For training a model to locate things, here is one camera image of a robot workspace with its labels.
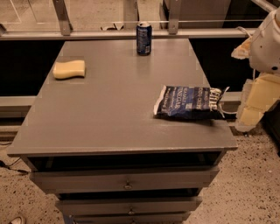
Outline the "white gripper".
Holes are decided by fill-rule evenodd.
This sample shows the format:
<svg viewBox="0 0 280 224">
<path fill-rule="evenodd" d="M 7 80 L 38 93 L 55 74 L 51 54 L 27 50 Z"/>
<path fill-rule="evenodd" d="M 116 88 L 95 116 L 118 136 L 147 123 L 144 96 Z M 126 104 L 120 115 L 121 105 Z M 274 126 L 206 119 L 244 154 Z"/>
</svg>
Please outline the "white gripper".
<svg viewBox="0 0 280 224">
<path fill-rule="evenodd" d="M 249 37 L 237 46 L 231 56 L 238 60 L 249 58 L 249 64 L 260 75 L 246 80 L 241 91 L 235 128 L 252 130 L 280 100 L 280 7 L 273 10 Z"/>
</svg>

